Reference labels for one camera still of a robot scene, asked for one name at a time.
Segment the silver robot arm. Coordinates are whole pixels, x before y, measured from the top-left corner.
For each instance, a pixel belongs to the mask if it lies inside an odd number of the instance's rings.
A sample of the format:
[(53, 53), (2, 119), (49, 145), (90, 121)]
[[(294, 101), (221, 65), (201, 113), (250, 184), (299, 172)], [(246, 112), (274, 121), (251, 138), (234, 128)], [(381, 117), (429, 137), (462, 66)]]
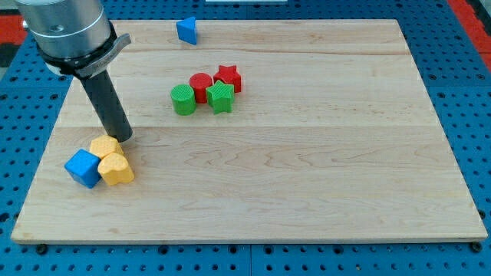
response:
[(124, 142), (133, 131), (107, 67), (131, 43), (118, 35), (99, 0), (15, 0), (39, 54), (58, 75), (82, 84), (109, 136)]

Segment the black clamp mount with bracket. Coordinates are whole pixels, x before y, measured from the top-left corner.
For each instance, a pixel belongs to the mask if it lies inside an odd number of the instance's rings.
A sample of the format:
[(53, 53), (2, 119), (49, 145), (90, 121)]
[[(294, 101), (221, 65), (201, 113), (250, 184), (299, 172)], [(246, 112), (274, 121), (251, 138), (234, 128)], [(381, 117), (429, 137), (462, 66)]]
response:
[(98, 48), (80, 57), (55, 57), (47, 54), (38, 45), (38, 52), (48, 68), (57, 75), (73, 75), (79, 79), (89, 79), (105, 71), (108, 64), (131, 43), (129, 34), (118, 36), (109, 22), (110, 36)]

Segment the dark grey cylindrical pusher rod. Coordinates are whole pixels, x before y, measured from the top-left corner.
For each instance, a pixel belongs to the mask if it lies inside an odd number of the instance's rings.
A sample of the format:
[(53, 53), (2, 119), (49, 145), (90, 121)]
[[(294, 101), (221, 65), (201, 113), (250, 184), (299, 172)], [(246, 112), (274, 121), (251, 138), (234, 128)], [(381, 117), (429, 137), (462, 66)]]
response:
[(81, 83), (107, 135), (118, 142), (129, 140), (133, 130), (107, 70)]

